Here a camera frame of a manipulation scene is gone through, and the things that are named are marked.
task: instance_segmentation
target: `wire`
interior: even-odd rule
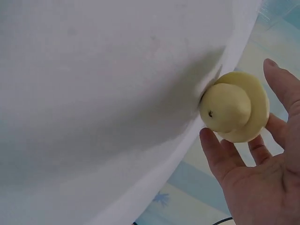
[[[226,221],[228,221],[228,220],[233,220],[233,218],[232,218],[232,217],[229,217],[229,218],[226,218],[226,219],[222,219],[222,220],[220,220],[219,222],[216,222],[216,223],[213,224],[213,225],[218,225],[218,224],[221,224],[221,223],[226,222]]]

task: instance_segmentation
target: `blue star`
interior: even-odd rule
[[[158,194],[153,199],[153,202],[160,203],[162,207],[165,207],[168,205],[169,200],[170,200],[169,194],[161,194],[159,191]]]

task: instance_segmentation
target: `yellow object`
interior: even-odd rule
[[[270,113],[260,81],[244,72],[220,77],[200,102],[200,115],[208,128],[233,142],[248,142],[266,126]]]

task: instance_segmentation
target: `hand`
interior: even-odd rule
[[[220,183],[237,225],[300,224],[300,81],[271,60],[265,77],[288,111],[285,123],[273,114],[266,128],[284,153],[272,156],[258,136],[248,143],[256,167],[246,167],[233,143],[200,132],[210,169]]]

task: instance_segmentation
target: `white curved surface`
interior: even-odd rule
[[[2,2],[1,224],[135,220],[198,134],[200,93],[234,69],[259,3]]]

